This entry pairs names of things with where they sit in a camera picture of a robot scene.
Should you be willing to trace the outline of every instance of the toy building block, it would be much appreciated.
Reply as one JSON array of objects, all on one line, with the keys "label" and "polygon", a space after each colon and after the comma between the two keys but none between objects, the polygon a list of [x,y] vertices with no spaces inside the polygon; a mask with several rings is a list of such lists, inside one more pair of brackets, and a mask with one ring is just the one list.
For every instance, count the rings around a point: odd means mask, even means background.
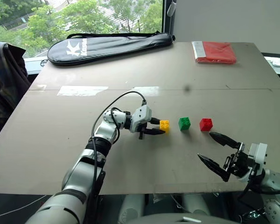
[{"label": "toy building block", "polygon": [[180,130],[187,130],[189,129],[191,125],[190,119],[188,117],[186,118],[179,118],[178,126]]},{"label": "toy building block", "polygon": [[213,123],[211,122],[210,118],[202,118],[199,126],[202,132],[208,132],[213,127]]},{"label": "toy building block", "polygon": [[169,133],[170,123],[168,120],[160,120],[160,129]]}]

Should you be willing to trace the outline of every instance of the robotic arm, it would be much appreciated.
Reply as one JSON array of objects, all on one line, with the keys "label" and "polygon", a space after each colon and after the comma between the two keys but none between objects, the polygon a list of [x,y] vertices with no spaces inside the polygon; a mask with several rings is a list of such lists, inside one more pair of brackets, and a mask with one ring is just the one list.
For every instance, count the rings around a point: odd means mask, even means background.
[{"label": "robotic arm", "polygon": [[244,143],[236,142],[226,135],[216,132],[210,132],[210,135],[222,146],[228,145],[237,149],[237,152],[226,158],[223,168],[220,168],[219,164],[213,160],[198,154],[201,161],[225,182],[228,182],[231,174],[235,175],[241,182],[248,182],[240,197],[249,189],[260,193],[268,221],[271,224],[280,224],[280,174],[263,168],[266,164],[267,145],[253,143],[249,154],[245,154]]},{"label": "robotic arm", "polygon": [[[103,121],[96,129],[94,137],[79,156],[76,164],[65,175],[62,191],[53,195],[26,222],[26,224],[82,224],[89,202],[98,196],[105,172],[103,167],[111,145],[119,137],[119,129],[143,134],[163,134],[159,129],[147,129],[147,123],[159,124],[160,120],[152,118],[152,111],[146,102],[142,103],[134,114],[122,112],[117,108],[103,113]],[[95,167],[95,149],[97,151],[97,167]]]}]

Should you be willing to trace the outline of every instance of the green foliage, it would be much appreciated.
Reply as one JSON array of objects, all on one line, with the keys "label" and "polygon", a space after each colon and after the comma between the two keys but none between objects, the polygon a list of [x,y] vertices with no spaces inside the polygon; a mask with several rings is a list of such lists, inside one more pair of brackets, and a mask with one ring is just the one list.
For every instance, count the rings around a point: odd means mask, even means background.
[{"label": "green foliage", "polygon": [[118,28],[100,12],[96,0],[80,0],[61,11],[63,27],[71,23],[72,32],[114,33]]},{"label": "green foliage", "polygon": [[101,11],[103,0],[79,0],[59,12],[51,6],[32,7],[37,0],[0,0],[0,20],[18,18],[18,10],[27,9],[34,15],[29,17],[26,27],[7,30],[0,23],[0,41],[26,49],[25,57],[34,57],[70,33],[150,33],[161,30],[162,0],[107,0],[104,7],[114,10],[113,16],[122,21],[121,27],[114,24]]}]

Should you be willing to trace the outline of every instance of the white cable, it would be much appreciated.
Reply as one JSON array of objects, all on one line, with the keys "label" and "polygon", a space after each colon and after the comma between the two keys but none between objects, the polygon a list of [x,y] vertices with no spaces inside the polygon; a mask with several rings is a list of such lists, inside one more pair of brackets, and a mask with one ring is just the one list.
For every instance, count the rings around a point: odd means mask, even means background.
[{"label": "white cable", "polygon": [[172,194],[170,194],[170,196],[171,196],[172,199],[175,201],[175,203],[176,203],[179,207],[181,207],[182,210],[184,210],[184,211],[187,212],[187,213],[191,213],[191,212],[189,212],[188,210],[186,210],[181,204],[179,204],[178,201],[173,197]]},{"label": "white cable", "polygon": [[24,209],[24,208],[26,208],[26,207],[28,207],[28,206],[34,204],[35,202],[37,202],[37,201],[43,199],[45,196],[47,196],[47,195],[44,195],[44,196],[40,197],[39,199],[36,199],[35,201],[33,201],[33,202],[31,202],[30,204],[27,204],[27,205],[25,205],[25,206],[23,206],[23,207],[21,207],[21,208],[18,208],[18,209],[15,209],[15,210],[12,210],[12,211],[8,211],[8,212],[6,212],[6,213],[3,213],[3,214],[0,215],[0,217],[1,217],[1,216],[4,216],[4,215],[7,215],[7,214],[9,214],[9,213],[12,213],[12,212],[15,212],[15,211]]}]

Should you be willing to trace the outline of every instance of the gray tabletop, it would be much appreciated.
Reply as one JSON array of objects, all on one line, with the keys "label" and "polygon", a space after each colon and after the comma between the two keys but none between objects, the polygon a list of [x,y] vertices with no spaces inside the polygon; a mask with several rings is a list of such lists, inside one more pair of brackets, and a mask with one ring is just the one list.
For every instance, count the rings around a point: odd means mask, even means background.
[{"label": "gray tabletop", "polygon": [[[196,64],[189,43],[72,68],[48,63],[0,133],[0,193],[59,191],[94,119],[130,89],[146,96],[154,117],[170,120],[170,133],[139,140],[123,130],[107,157],[101,194],[242,190],[197,157],[223,164],[234,152],[200,131],[205,117],[213,131],[244,141],[246,152],[252,142],[268,144],[266,167],[280,172],[280,80],[253,44],[232,46],[238,62],[229,66]],[[140,104],[131,95],[116,106],[133,112]],[[187,116],[191,127],[181,132],[178,119]]]}]

